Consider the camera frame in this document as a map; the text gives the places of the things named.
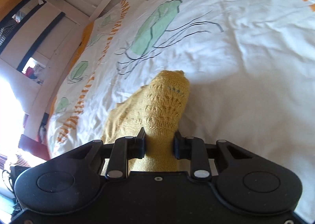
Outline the yellow knitted sweater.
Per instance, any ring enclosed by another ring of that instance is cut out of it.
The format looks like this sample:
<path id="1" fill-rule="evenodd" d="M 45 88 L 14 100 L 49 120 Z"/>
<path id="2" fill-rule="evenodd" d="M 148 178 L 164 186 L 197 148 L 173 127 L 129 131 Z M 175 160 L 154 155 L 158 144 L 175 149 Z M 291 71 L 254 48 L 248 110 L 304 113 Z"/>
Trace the yellow knitted sweater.
<path id="1" fill-rule="evenodd" d="M 126 101 L 110 111 L 102 134 L 105 144 L 124 136 L 146 133 L 143 159 L 129 160 L 131 171 L 177 171 L 173 156 L 173 136 L 184 113 L 190 83 L 183 71 L 161 71 Z"/>

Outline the white patterned duvet cover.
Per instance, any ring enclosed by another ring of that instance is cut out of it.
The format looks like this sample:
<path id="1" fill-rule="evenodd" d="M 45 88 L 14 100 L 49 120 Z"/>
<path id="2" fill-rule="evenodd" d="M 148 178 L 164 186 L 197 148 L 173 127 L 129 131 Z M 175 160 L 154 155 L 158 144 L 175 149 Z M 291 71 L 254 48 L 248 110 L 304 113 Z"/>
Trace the white patterned duvet cover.
<path id="1" fill-rule="evenodd" d="M 107 139 L 116 104 L 184 72 L 184 135 L 231 141 L 294 171 L 314 221 L 314 0 L 122 0 L 93 22 L 47 130 L 52 157 Z"/>

